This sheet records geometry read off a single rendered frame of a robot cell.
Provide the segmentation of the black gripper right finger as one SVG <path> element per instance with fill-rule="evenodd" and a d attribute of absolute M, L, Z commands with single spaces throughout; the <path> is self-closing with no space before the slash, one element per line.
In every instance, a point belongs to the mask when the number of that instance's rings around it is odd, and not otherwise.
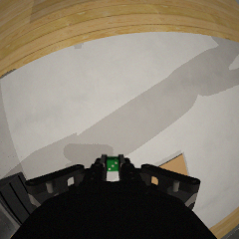
<path fill-rule="evenodd" d="M 158 180 L 152 183 L 152 177 Z M 181 199 L 191 210 L 198 194 L 200 180 L 170 171 L 152 164 L 134 167 L 129 158 L 119 154 L 119 180 L 123 180 L 124 192 L 148 193 L 147 186 Z"/>

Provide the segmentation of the tan flat mat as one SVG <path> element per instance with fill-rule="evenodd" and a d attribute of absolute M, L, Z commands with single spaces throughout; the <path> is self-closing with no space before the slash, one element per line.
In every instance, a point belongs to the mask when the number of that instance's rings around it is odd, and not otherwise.
<path fill-rule="evenodd" d="M 179 156 L 173 158 L 172 160 L 160 165 L 159 167 L 188 176 L 184 158 L 183 158 L 182 154 L 180 154 Z M 153 177 L 151 182 L 157 185 L 158 180 L 156 179 L 156 177 Z"/>

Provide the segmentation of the green die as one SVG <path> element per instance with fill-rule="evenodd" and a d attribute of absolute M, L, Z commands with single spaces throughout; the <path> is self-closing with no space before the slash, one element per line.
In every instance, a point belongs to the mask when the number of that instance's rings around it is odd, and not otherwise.
<path fill-rule="evenodd" d="M 107 171 L 119 171 L 119 157 L 108 156 L 107 157 Z"/>

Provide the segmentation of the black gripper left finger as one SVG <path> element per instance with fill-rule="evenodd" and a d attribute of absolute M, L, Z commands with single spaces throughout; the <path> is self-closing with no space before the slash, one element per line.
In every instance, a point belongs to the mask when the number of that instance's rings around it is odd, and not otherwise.
<path fill-rule="evenodd" d="M 91 168 L 75 164 L 25 182 L 33 207 L 38 208 L 46 199 L 64 193 L 78 186 L 77 194 L 101 192 L 102 180 L 107 181 L 107 155 L 97 158 Z M 68 179 L 74 176 L 74 183 L 68 186 Z"/>

